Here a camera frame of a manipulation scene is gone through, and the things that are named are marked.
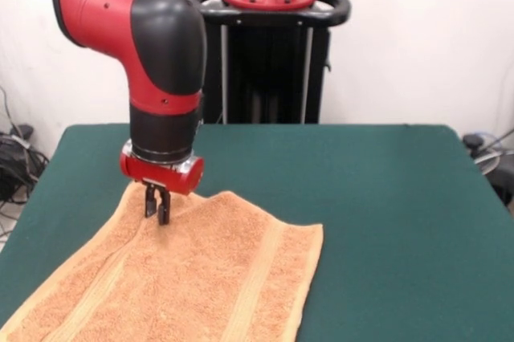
towel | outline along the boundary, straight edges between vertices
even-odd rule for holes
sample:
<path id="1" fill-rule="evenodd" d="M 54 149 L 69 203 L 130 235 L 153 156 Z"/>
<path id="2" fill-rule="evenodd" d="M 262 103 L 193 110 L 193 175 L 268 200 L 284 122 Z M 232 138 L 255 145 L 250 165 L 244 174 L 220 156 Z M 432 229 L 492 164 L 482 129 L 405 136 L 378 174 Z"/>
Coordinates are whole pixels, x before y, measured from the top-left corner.
<path id="1" fill-rule="evenodd" d="M 100 231 L 0 330 L 0 341 L 291 341 L 323 242 L 231 192 L 172 196 L 145 219 L 131 183 Z"/>

red robot arm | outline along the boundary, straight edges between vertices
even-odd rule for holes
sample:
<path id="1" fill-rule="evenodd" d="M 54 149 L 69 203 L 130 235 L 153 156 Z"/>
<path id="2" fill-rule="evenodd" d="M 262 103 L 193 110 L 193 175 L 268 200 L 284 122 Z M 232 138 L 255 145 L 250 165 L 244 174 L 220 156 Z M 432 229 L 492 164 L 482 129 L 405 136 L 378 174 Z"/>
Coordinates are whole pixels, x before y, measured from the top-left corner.
<path id="1" fill-rule="evenodd" d="M 123 172 L 161 193 L 190 192 L 203 165 L 191 162 L 206 67 L 202 15 L 188 0 L 53 3 L 68 39 L 120 60 L 127 73 L 131 141 Z"/>

